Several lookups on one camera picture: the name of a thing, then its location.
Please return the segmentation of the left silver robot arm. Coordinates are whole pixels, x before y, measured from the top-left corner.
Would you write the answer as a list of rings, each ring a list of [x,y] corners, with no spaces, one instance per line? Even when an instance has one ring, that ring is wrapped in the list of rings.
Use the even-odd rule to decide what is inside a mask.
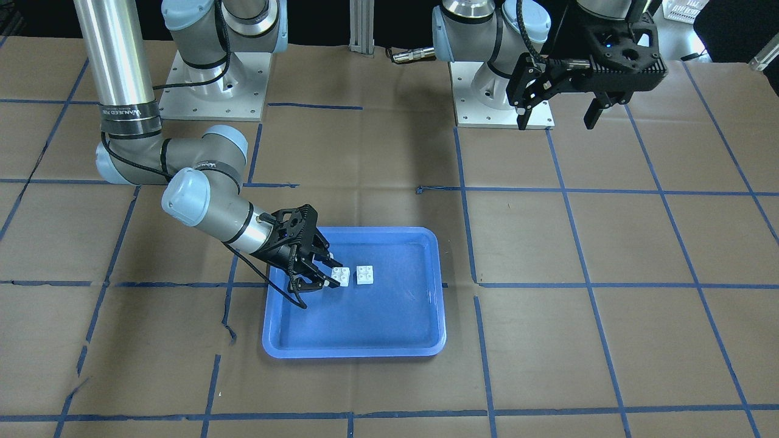
[[[442,1],[433,50],[450,66],[456,124],[550,130],[551,98],[589,92],[592,130],[666,77],[654,10],[650,1]]]

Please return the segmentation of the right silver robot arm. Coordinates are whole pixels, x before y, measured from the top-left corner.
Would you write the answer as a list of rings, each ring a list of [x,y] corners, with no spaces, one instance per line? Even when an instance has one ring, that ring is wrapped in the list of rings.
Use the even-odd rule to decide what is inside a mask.
[[[261,108],[259,73],[241,54],[283,52],[284,1],[164,1],[165,27],[177,47],[178,82],[153,85],[139,11],[134,1],[76,1],[99,100],[96,166],[117,185],[162,185],[161,207],[184,225],[222,242],[242,259],[253,256],[287,275],[284,291],[340,285],[339,261],[317,230],[306,204],[267,212],[242,196],[250,144],[229,125],[199,136],[171,136],[164,127],[167,97],[195,110],[216,103],[225,119],[251,117]]]

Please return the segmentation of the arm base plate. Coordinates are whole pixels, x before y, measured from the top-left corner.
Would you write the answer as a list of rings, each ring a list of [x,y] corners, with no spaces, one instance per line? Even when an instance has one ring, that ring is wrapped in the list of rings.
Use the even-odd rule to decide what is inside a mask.
[[[260,122],[272,59],[269,53],[239,52],[217,82],[164,89],[159,100],[162,119]]]
[[[467,128],[517,128],[517,109],[506,96],[508,78],[485,62],[450,62],[456,124]]]

